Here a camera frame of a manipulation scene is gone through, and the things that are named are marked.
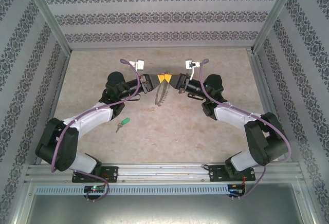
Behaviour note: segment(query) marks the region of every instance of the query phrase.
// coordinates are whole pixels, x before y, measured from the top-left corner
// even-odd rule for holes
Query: black bracket
[[[117,166],[102,166],[99,177],[106,179],[108,183],[116,183],[118,179]],[[102,180],[96,179],[94,177],[89,177],[84,174],[73,172],[72,176],[73,183],[103,183]]]
[[[252,167],[243,170],[241,174],[235,177],[230,177],[225,170],[225,165],[204,165],[204,169],[209,172],[210,182],[232,182],[232,181],[243,181],[245,176],[246,181],[255,181],[255,172]]]

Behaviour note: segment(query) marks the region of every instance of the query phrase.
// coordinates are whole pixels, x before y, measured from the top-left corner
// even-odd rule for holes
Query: beige floor
[[[263,113],[245,49],[168,48],[73,52],[55,117],[72,117],[97,103],[112,71],[122,72],[126,81],[133,79],[133,72],[119,63],[120,58],[144,59],[140,74],[185,73],[186,59],[209,58],[204,78],[211,73],[220,74],[225,99],[237,107]],[[116,119],[98,126],[79,141],[79,152],[102,162],[205,162],[224,161],[247,149],[244,132],[206,117],[201,101],[180,95],[171,87],[158,107],[154,104],[155,95],[156,91],[142,94],[140,101],[126,103]],[[115,133],[117,124],[127,117],[131,121]]]

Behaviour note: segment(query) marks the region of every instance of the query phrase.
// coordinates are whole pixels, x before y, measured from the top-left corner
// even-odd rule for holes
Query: purple cable
[[[242,114],[245,114],[245,115],[251,116],[251,117],[253,117],[254,119],[257,119],[257,120],[263,122],[265,125],[268,125],[269,127],[271,127],[274,131],[276,131],[276,132],[280,135],[280,137],[284,140],[284,142],[286,143],[287,148],[288,148],[288,156],[287,156],[285,159],[283,159],[283,160],[280,160],[280,161],[274,161],[273,163],[282,163],[282,162],[286,162],[286,161],[288,161],[288,160],[291,158],[291,146],[290,146],[290,143],[289,143],[288,139],[282,134],[282,132],[280,132],[280,131],[279,131],[274,125],[270,124],[270,123],[267,122],[266,120],[264,120],[264,119],[262,119],[262,118],[260,118],[260,117],[258,117],[258,116],[256,116],[256,115],[253,115],[252,113],[248,113],[248,112],[246,112],[246,111],[244,111],[244,110],[242,110],[242,109],[240,109],[240,108],[237,108],[237,107],[234,107],[234,106],[231,106],[231,105],[227,105],[227,104],[225,104],[225,103],[220,103],[219,101],[213,99],[211,96],[208,95],[208,93],[207,93],[206,90],[205,90],[204,85],[202,84],[202,83],[204,82],[204,81],[203,81],[204,78],[203,78],[203,74],[202,74],[203,66],[204,66],[205,64],[207,64],[208,62],[209,62],[209,59],[204,59],[204,60],[201,62],[201,64],[200,64],[200,82],[201,82],[201,89],[202,89],[202,91],[204,92],[205,96],[206,96],[209,100],[211,100],[211,101],[213,101],[214,103],[218,104],[219,106],[226,107],[226,108],[232,108],[232,109],[234,109],[234,110],[236,110],[236,111],[238,111],[238,112],[240,112],[240,113],[242,113]],[[256,188],[256,186],[259,184],[259,182],[263,179],[265,173],[266,173],[266,167],[264,167],[264,172],[262,173],[262,175],[260,176],[260,178],[257,180],[257,182],[253,185],[253,187],[252,187],[252,188],[251,188],[251,189],[250,189],[245,195],[243,195],[243,197],[248,196],[248,195],[249,195],[249,194],[250,194],[250,193]]]
[[[100,179],[100,180],[102,180],[102,181],[106,184],[106,192],[105,192],[103,195],[101,195],[99,198],[97,198],[97,199],[89,199],[88,196],[89,196],[89,193],[90,193],[90,192],[87,192],[87,195],[86,195],[86,199],[87,199],[87,201],[93,201],[93,202],[96,202],[96,201],[99,201],[99,200],[101,200],[102,198],[104,198],[104,197],[107,196],[107,194],[108,194],[108,192],[109,192],[109,184],[108,184],[108,182],[106,181],[106,179],[101,178],[101,177],[98,177],[98,176],[93,175],[93,174],[85,173],[85,172],[83,172],[83,171],[78,171],[78,170],[77,170],[77,173],[79,173],[79,174],[84,174],[84,175],[86,175],[86,176],[93,177],[93,178],[96,178],[96,179]]]
[[[123,102],[126,102],[128,100],[130,100],[132,97],[134,97],[138,90],[139,90],[139,86],[140,86],[140,81],[139,81],[139,76],[138,76],[138,73],[136,71],[136,69],[132,66],[132,64],[130,64],[128,61],[124,60],[124,59],[121,59],[120,62],[122,64],[126,64],[126,65],[129,65],[131,67],[131,69],[134,71],[135,75],[136,75],[136,79],[137,79],[137,88],[135,90],[135,92],[128,98],[124,99],[124,100],[121,100],[121,101],[118,101],[118,102],[115,102],[115,103],[111,103],[111,104],[107,104],[107,105],[104,105],[104,106],[100,106],[100,107],[95,107],[95,108],[92,108],[90,110],[87,110],[86,112],[78,115],[75,119],[73,119],[70,123],[68,123],[68,125],[63,129],[59,139],[58,139],[58,142],[56,144],[56,148],[55,148],[55,152],[53,154],[53,158],[52,158],[52,161],[51,161],[51,172],[55,172],[55,162],[56,162],[56,158],[57,158],[57,153],[58,153],[58,150],[61,146],[61,143],[62,143],[62,140],[63,140],[63,137],[66,133],[66,131],[69,129],[69,127],[71,125],[73,125],[76,121],[78,121],[81,117],[95,111],[95,110],[99,110],[99,109],[103,109],[103,108],[107,108],[107,107],[111,107],[111,106],[114,106],[114,105],[117,105],[117,104],[120,104],[120,103],[123,103]]]

